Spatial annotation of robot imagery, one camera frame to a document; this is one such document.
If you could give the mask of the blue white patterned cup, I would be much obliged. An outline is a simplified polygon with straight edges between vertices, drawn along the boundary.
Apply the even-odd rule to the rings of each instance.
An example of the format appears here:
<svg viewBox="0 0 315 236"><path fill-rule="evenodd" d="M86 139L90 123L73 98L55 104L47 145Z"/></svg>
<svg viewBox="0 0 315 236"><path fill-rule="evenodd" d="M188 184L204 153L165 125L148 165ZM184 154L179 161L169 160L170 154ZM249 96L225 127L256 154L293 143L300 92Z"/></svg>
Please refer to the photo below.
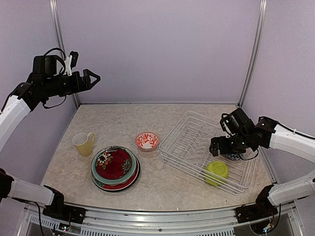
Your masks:
<svg viewBox="0 0 315 236"><path fill-rule="evenodd" d="M242 160L243 154L242 153L223 154L223 157L225 157L228 160L237 161Z"/></svg>

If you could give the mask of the lime green bowl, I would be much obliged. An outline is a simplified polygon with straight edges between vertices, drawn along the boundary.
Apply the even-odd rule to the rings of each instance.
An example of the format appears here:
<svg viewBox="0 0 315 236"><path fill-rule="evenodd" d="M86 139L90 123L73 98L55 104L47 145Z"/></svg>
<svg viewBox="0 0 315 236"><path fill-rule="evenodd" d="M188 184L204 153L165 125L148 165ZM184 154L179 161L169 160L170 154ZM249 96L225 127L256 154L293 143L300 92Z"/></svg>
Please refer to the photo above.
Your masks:
<svg viewBox="0 0 315 236"><path fill-rule="evenodd" d="M211 162L204 171L204 179L211 185L220 186L226 183L229 170L226 164L220 161Z"/></svg>

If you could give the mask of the white wire dish rack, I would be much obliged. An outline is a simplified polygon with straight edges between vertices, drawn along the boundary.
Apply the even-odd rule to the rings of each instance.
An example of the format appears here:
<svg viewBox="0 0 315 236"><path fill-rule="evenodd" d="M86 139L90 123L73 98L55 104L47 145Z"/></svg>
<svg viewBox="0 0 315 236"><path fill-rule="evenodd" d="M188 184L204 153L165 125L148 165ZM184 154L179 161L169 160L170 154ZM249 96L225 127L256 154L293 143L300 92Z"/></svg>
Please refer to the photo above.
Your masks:
<svg viewBox="0 0 315 236"><path fill-rule="evenodd" d="M256 167L255 152L248 149L239 160L213 156L209 152L211 139L223 135L218 121L187 111L160 143L159 150L163 161L172 168L196 181L213 181L219 189L237 195L251 186ZM228 167L227 179L206 170L214 161Z"/></svg>

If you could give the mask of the yellow mug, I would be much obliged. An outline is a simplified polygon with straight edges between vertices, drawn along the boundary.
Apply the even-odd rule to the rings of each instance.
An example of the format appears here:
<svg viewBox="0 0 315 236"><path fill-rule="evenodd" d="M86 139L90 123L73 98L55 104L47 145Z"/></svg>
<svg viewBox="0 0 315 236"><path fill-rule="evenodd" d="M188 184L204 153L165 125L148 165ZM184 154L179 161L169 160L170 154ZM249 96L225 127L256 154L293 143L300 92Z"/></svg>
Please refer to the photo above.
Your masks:
<svg viewBox="0 0 315 236"><path fill-rule="evenodd" d="M90 132L89 134L78 133L72 139L73 145L75 146L77 151L84 157L92 154L94 141L95 134L93 132Z"/></svg>

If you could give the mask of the white red patterned bowl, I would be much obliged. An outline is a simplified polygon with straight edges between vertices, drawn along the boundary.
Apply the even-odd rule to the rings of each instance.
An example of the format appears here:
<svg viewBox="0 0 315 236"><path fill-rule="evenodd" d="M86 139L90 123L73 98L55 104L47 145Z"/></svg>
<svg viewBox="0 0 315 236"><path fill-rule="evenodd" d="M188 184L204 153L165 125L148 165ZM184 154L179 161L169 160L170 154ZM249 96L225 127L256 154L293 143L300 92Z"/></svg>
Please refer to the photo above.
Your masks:
<svg viewBox="0 0 315 236"><path fill-rule="evenodd" d="M152 151L159 145L160 138L158 134L152 131L145 131L138 134L135 138L137 147L142 151Z"/></svg>

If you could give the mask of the light teal floral plate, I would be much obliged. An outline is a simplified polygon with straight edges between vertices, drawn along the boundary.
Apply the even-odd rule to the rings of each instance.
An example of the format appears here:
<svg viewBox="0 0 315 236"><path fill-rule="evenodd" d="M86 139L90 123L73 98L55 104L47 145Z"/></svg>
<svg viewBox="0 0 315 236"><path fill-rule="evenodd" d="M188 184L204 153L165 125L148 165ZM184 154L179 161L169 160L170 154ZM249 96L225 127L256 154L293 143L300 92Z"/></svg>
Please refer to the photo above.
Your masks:
<svg viewBox="0 0 315 236"><path fill-rule="evenodd" d="M124 183L126 182L130 177L133 176L135 170L136 170L136 165L137 165L137 161L136 161L136 156L126 147L124 147L127 151L128 154L130 154L131 156L131 160L132 160L132 167L131 169L129 170L129 172L127 174L125 174L123 177L119 178L119 179L115 179L115 180L109 180L109 179L105 179L105 178L102 178L101 176L99 176L97 173L96 173L96 170L94 168L94 163L96 161L96 155L97 154L100 154L100 152L104 149L102 149L101 151L99 151L93 158L92 160L92 164L91 164L91 169L92 169L92 174L93 176L98 180L100 181L101 183L104 183L104 184L108 184L108 185L118 185L118 184L121 184L121 183Z"/></svg>

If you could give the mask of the black rimmed beige plate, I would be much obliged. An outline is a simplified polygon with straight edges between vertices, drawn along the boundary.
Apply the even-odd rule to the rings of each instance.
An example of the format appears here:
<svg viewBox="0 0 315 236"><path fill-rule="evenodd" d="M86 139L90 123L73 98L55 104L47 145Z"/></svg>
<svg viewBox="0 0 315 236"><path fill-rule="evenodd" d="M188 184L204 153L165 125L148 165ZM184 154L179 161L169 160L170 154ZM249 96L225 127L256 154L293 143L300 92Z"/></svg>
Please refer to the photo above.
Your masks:
<svg viewBox="0 0 315 236"><path fill-rule="evenodd" d="M138 159L136 159L136 161L137 161L136 170L135 170L133 176L130 177L125 183L111 186L111 185L103 184L103 183L99 182L98 180L96 180L96 178L93 175L91 175L92 181L98 188L100 188L101 190L107 191L107 192L120 192L120 191L126 190L129 187L131 187L137 181L138 177L140 176L140 172L141 172L140 163L139 163Z"/></svg>

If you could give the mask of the pink scalloped plate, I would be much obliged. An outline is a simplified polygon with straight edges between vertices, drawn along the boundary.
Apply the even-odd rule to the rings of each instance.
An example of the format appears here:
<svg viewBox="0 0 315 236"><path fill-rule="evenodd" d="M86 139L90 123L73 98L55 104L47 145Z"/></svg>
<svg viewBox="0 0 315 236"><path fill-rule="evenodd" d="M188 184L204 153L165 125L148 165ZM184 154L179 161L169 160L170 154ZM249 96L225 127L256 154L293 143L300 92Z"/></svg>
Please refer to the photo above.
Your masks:
<svg viewBox="0 0 315 236"><path fill-rule="evenodd" d="M125 183L121 183L115 186L111 186L108 184L103 184L100 181L96 180L95 177L92 177L93 182L96 184L101 189L104 189L106 191L120 191L122 189L125 189L129 186L131 186L138 178L139 176L139 171L137 171L129 180L127 180Z"/></svg>

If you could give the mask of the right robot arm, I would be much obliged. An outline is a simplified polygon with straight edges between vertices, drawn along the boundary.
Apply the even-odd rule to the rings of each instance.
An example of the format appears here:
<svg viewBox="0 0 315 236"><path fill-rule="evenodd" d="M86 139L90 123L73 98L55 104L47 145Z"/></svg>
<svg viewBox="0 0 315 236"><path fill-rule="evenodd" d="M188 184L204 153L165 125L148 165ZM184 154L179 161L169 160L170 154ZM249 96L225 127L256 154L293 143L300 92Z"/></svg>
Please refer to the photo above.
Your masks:
<svg viewBox="0 0 315 236"><path fill-rule="evenodd" d="M258 122L253 123L241 108L237 108L230 114L222 114L220 125L226 135L211 139L209 152L212 156L245 153L248 148L257 151L263 147L315 161L314 137L288 128L272 118L259 117ZM283 184L270 185L266 199L252 206L252 214L262 218L271 210L271 205L277 206L314 193L314 172Z"/></svg>

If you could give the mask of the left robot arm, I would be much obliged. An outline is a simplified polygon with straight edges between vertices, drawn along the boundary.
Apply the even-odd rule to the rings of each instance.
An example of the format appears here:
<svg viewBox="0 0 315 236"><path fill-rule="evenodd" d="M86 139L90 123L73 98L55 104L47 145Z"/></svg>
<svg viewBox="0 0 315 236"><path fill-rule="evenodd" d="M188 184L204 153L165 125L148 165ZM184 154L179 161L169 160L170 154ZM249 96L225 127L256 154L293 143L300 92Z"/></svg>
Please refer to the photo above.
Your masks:
<svg viewBox="0 0 315 236"><path fill-rule="evenodd" d="M1 148L5 146L21 121L39 103L45 104L51 97L67 97L91 90L100 82L101 77L88 69L85 69L82 75L78 71L73 72L77 59L77 52L71 52L65 59L48 54L34 58L33 69L27 81L20 83L9 94L1 109ZM49 210L59 219L69 214L68 206L63 203L62 193L10 176L4 169L0 171L0 197L49 206Z"/></svg>

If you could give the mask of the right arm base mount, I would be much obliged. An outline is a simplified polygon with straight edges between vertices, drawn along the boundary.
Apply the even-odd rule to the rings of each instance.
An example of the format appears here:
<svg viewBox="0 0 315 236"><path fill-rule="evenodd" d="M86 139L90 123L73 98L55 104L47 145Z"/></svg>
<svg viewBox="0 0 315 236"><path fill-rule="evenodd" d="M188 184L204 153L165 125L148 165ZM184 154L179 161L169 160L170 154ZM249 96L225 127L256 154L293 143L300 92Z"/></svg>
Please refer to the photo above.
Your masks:
<svg viewBox="0 0 315 236"><path fill-rule="evenodd" d="M269 206L266 204L242 205L235 208L235 214L238 223L259 220L265 217L276 215L277 213L278 210L275 206Z"/></svg>

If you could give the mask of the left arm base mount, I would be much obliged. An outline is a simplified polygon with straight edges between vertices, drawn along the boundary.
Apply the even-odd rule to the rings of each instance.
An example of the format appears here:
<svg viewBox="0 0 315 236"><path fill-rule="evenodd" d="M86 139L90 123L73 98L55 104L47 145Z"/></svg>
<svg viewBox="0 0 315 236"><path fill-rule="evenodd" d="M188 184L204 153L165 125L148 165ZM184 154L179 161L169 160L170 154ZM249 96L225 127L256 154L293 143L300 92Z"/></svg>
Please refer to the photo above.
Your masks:
<svg viewBox="0 0 315 236"><path fill-rule="evenodd" d="M69 223L83 224L83 220L86 215L86 209L70 205L64 205L62 209L45 206L43 215L54 219L67 221Z"/></svg>

